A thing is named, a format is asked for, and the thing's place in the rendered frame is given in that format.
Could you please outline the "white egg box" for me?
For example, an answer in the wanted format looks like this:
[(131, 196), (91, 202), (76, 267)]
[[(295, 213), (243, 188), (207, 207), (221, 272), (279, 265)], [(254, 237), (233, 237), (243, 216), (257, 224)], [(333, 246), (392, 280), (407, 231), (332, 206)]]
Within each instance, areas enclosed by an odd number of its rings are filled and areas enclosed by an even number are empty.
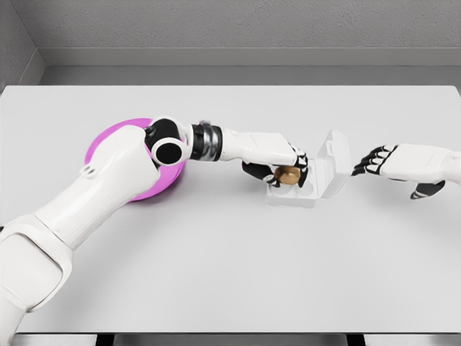
[(309, 160), (303, 187), (282, 185), (267, 188), (267, 204), (312, 208), (321, 198), (332, 198), (344, 186), (353, 170), (347, 137), (331, 130), (314, 159)]

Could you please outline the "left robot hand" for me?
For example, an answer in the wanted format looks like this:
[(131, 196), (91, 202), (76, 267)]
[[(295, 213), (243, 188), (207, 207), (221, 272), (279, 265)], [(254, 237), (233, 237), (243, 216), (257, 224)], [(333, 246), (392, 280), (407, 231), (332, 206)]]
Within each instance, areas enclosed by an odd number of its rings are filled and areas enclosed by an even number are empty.
[(241, 166), (245, 173), (268, 185), (280, 187), (285, 182), (276, 177), (272, 167), (295, 167), (300, 171), (297, 185), (303, 187), (308, 176), (308, 157), (303, 150), (279, 133), (254, 133), (251, 138), (256, 141), (256, 146), (244, 155)]

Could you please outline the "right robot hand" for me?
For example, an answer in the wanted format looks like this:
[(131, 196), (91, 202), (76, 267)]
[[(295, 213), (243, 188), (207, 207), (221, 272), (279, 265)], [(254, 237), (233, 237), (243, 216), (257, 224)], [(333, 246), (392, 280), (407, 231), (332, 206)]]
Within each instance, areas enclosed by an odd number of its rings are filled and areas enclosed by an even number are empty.
[(436, 146), (402, 143), (371, 150), (352, 171), (352, 176), (374, 174), (391, 180), (415, 182), (412, 200), (431, 197), (446, 184), (442, 171), (449, 150)]

